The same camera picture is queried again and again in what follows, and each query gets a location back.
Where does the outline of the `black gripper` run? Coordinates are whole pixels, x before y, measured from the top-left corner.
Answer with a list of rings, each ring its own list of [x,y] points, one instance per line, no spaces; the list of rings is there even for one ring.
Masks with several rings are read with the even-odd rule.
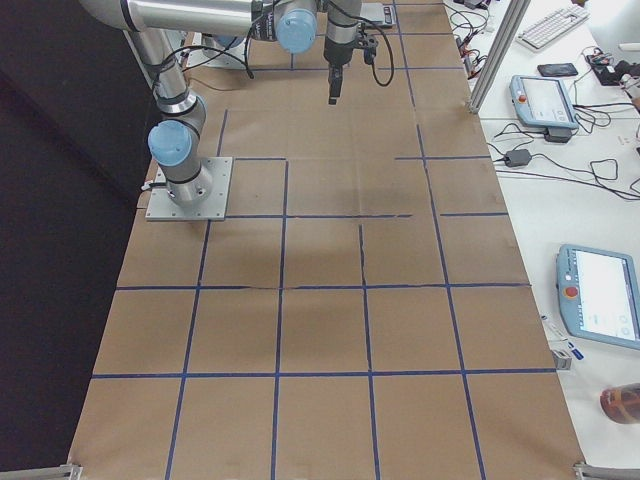
[[[354,41],[340,43],[329,36],[325,37],[323,55],[329,66],[329,105],[336,105],[341,96],[343,83],[342,68],[351,61]]]

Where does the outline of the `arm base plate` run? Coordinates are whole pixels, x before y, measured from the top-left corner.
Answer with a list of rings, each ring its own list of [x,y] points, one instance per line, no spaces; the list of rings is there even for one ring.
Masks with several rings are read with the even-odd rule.
[[[232,178],[232,157],[200,157],[201,170],[187,184],[168,182],[157,168],[145,218],[148,221],[224,221]]]
[[[189,55],[187,61],[187,67],[194,67],[201,65],[210,68],[221,69],[244,69],[244,47],[246,43],[241,44],[229,49],[226,54],[221,54],[214,50],[198,50],[193,51]]]

